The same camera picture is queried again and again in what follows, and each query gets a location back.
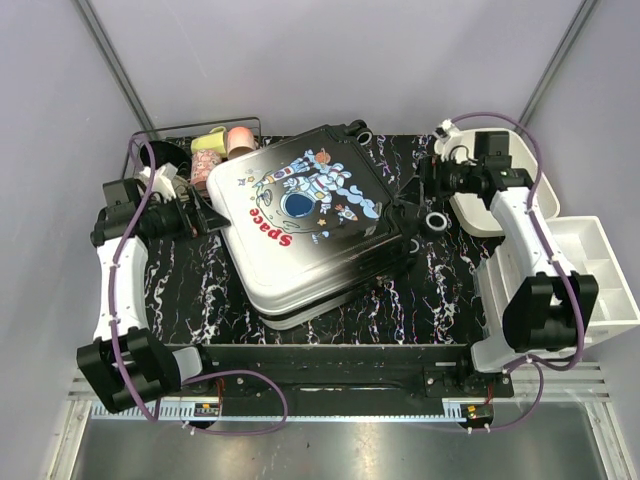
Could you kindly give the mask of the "space astronaut kids suitcase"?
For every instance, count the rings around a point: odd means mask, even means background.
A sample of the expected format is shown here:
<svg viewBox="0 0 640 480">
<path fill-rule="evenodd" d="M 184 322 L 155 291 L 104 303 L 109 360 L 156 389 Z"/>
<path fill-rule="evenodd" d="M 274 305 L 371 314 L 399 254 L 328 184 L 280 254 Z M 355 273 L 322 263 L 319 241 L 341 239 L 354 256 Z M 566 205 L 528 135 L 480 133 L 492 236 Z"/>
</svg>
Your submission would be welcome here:
<svg viewBox="0 0 640 480">
<path fill-rule="evenodd" d="M 405 270 L 419 233 L 446 217 L 397 193 L 370 163 L 362 120 L 323 125 L 228 160 L 207 191 L 251 307 L 288 330 Z"/>
</svg>

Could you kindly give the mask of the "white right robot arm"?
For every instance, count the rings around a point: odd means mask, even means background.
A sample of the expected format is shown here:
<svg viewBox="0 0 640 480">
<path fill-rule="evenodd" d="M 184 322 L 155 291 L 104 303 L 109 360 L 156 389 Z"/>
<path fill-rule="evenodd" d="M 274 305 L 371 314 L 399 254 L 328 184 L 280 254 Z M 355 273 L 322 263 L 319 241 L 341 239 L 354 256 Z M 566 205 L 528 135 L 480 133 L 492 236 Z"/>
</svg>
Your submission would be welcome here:
<svg viewBox="0 0 640 480">
<path fill-rule="evenodd" d="M 506 129 L 461 130 L 446 120 L 428 136 L 426 155 L 403 189 L 421 201 L 473 195 L 504 235 L 474 273 L 483 338 L 471 346 L 471 362 L 453 374 L 457 390 L 470 397 L 488 387 L 489 373 L 535 362 L 573 368 L 599 293 L 595 277 L 580 273 L 553 238 L 538 203 L 540 174 L 514 166 L 516 137 Z"/>
</svg>

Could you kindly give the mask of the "yellow mug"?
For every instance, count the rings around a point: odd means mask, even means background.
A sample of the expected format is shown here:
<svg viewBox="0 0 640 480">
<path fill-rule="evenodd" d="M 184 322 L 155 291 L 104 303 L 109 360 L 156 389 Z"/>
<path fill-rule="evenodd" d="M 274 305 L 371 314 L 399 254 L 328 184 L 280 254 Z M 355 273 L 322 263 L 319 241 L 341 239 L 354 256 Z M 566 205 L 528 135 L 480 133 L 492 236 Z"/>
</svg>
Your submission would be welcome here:
<svg viewBox="0 0 640 480">
<path fill-rule="evenodd" d="M 215 127 L 206 135 L 196 137 L 192 140 L 191 152 L 196 153 L 203 150 L 213 150 L 221 157 L 226 157 L 226 137 L 227 129 L 225 126 Z"/>
</svg>

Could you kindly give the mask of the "pink patterned mug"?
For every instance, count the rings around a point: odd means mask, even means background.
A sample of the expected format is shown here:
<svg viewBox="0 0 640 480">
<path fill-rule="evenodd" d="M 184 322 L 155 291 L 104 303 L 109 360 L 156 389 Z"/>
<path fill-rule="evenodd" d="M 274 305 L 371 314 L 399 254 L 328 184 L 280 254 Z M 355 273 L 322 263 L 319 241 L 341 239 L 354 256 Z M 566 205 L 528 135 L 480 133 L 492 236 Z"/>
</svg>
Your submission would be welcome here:
<svg viewBox="0 0 640 480">
<path fill-rule="evenodd" d="M 198 150 L 192 155 L 190 183 L 199 192 L 206 190 L 206 182 L 223 158 L 213 149 Z"/>
</svg>

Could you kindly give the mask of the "white compartment organizer box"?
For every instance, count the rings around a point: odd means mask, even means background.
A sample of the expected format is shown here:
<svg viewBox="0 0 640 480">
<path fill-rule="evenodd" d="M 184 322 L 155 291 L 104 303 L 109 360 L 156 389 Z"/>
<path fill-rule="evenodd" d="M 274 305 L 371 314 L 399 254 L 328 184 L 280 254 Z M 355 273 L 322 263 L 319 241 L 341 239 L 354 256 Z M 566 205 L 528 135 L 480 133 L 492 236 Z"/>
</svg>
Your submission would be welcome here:
<svg viewBox="0 0 640 480">
<path fill-rule="evenodd" d="M 565 257 L 580 274 L 593 275 L 599 286 L 585 346 L 595 346 L 638 326 L 639 308 L 600 219 L 557 217 L 547 225 Z"/>
</svg>

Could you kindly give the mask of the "black bowl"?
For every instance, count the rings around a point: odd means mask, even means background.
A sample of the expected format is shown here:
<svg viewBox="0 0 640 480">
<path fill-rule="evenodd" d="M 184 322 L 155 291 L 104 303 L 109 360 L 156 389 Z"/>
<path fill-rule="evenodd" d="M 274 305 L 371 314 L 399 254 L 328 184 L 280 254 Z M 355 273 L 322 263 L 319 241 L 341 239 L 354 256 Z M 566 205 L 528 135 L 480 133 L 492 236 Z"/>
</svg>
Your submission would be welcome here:
<svg viewBox="0 0 640 480">
<path fill-rule="evenodd" d="M 191 172 L 192 158 L 181 147 L 166 141 L 153 140 L 149 143 L 150 150 L 153 152 L 155 159 L 155 167 L 159 169 L 161 166 L 171 164 L 175 166 L 180 175 L 189 175 Z M 144 167 L 151 165 L 150 151 L 146 145 L 139 150 L 139 158 Z"/>
</svg>

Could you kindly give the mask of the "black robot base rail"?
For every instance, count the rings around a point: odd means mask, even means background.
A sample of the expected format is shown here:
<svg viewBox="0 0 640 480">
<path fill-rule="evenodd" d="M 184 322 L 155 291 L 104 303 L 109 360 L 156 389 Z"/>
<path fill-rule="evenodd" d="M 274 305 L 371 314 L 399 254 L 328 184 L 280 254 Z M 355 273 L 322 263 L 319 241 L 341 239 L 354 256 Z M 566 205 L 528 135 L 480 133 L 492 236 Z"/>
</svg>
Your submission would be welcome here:
<svg viewBox="0 0 640 480">
<path fill-rule="evenodd" d="M 269 385 L 248 370 L 270 378 L 284 393 L 377 391 L 423 398 L 510 398 L 511 378 L 478 373 L 465 345 L 211 345 L 203 348 L 206 373 L 183 394 L 207 395 L 220 388 L 225 399 L 248 397 Z"/>
</svg>

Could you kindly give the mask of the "white plastic basin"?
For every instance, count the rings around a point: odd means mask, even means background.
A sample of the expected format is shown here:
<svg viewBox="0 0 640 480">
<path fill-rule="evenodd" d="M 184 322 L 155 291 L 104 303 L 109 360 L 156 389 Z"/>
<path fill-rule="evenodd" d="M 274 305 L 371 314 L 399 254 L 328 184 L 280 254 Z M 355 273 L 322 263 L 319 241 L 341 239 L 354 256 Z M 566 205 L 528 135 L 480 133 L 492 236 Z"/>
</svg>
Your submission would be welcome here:
<svg viewBox="0 0 640 480">
<path fill-rule="evenodd" d="M 531 149 L 524 140 L 514 131 L 505 128 L 480 128 L 461 130 L 463 133 L 462 142 L 457 145 L 457 149 L 452 155 L 452 161 L 461 164 L 465 159 L 465 151 L 469 155 L 475 153 L 474 141 L 476 133 L 506 133 L 509 136 L 509 155 L 512 157 L 512 168 L 522 168 L 527 171 L 532 179 L 538 173 L 538 163 L 532 154 Z M 454 147 L 439 151 L 435 147 L 435 153 L 445 160 Z M 531 191 L 525 187 L 510 188 L 508 193 L 501 194 L 502 210 L 518 210 L 520 217 L 525 218 L 526 214 L 532 210 L 536 213 L 537 219 L 542 222 L 556 218 L 560 213 L 559 200 L 545 175 L 542 175 L 538 186 L 535 189 L 531 204 L 528 204 Z M 491 238 L 504 236 L 505 233 L 501 224 L 488 210 L 481 198 L 467 193 L 457 193 L 449 203 L 461 225 L 461 228 L 469 235 L 479 238 Z"/>
</svg>

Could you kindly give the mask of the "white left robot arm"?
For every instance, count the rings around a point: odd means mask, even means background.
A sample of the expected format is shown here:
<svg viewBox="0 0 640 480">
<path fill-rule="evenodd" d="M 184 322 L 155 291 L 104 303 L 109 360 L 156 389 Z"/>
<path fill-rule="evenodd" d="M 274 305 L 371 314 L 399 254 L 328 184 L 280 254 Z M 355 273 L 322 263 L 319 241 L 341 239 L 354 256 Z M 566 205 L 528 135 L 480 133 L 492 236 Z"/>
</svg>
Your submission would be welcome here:
<svg viewBox="0 0 640 480">
<path fill-rule="evenodd" d="M 173 350 L 146 315 L 148 246 L 158 239 L 195 239 L 230 226 L 194 188 L 186 199 L 154 192 L 134 178 L 103 186 L 106 205 L 90 239 L 101 267 L 101 306 L 92 341 L 76 353 L 79 370 L 106 410 L 120 413 L 177 393 L 215 386 L 216 372 L 197 345 Z"/>
</svg>

